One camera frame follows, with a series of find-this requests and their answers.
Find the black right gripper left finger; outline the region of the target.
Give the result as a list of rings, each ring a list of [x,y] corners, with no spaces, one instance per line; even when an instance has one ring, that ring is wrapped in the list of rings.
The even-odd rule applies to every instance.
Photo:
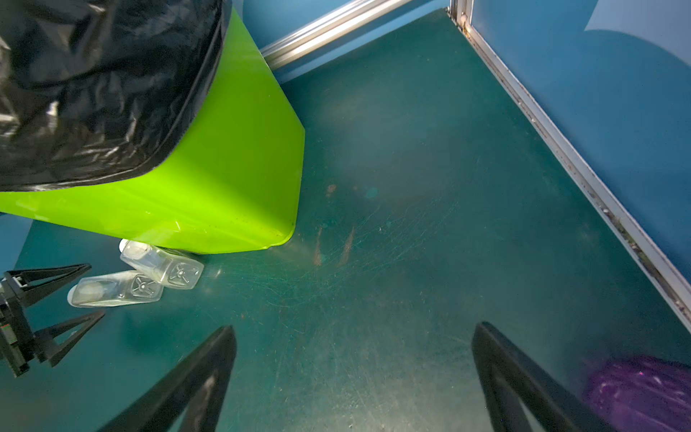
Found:
[[[237,356],[234,329],[223,326],[102,431],[214,431]]]

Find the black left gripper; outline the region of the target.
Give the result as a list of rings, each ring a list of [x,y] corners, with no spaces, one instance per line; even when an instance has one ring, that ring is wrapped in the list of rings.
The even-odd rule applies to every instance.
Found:
[[[24,309],[69,284],[92,266],[88,263],[40,269],[11,270],[1,280],[1,358],[5,359],[15,377],[29,371],[29,362],[56,366],[77,345],[105,311],[95,311],[52,325],[35,333]]]

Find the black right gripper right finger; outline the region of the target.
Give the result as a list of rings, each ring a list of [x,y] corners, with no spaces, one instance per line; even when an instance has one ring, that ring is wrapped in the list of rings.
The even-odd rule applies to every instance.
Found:
[[[527,412],[545,431],[614,429],[489,322],[476,326],[471,351],[495,431],[530,431]]]

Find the green plastic trash bin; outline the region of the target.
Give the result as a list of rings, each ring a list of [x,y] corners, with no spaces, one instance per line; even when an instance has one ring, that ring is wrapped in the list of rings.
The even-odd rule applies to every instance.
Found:
[[[173,153],[102,185],[5,192],[5,213],[199,254],[285,243],[295,229],[305,131],[232,5],[211,89]]]

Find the black bin liner bag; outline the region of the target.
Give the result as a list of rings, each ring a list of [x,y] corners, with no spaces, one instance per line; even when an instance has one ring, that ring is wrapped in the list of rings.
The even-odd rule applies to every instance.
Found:
[[[206,99],[229,1],[5,1],[1,188],[135,178],[175,150]]]

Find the clear square white-cap bottle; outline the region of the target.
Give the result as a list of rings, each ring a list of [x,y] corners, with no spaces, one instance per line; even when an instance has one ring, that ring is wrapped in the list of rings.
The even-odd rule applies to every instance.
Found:
[[[192,290],[204,270],[204,264],[175,251],[122,239],[120,259],[166,288]]]

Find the aluminium right frame rail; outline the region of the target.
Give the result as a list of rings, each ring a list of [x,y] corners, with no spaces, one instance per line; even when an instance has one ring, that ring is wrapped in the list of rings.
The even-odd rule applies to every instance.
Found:
[[[447,13],[496,81],[527,117],[572,181],[615,233],[685,328],[689,329],[690,282],[579,154],[497,52],[473,27],[473,7],[473,1],[452,1]]]

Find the aluminium frame rail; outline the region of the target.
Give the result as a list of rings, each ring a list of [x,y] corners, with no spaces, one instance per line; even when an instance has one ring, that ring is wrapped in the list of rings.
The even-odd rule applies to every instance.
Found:
[[[473,27],[473,7],[473,1],[452,1],[447,13],[496,81],[527,117],[572,181],[615,233],[685,328],[689,329],[690,282],[579,154],[497,52]]]
[[[356,0],[306,24],[260,50],[271,70],[301,59],[395,11],[410,0]]]

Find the aluminium back frame rail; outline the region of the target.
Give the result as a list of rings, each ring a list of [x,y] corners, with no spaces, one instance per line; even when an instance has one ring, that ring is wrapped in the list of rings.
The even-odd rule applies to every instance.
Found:
[[[395,11],[410,0],[356,0],[306,24],[260,50],[271,70],[301,59]]]

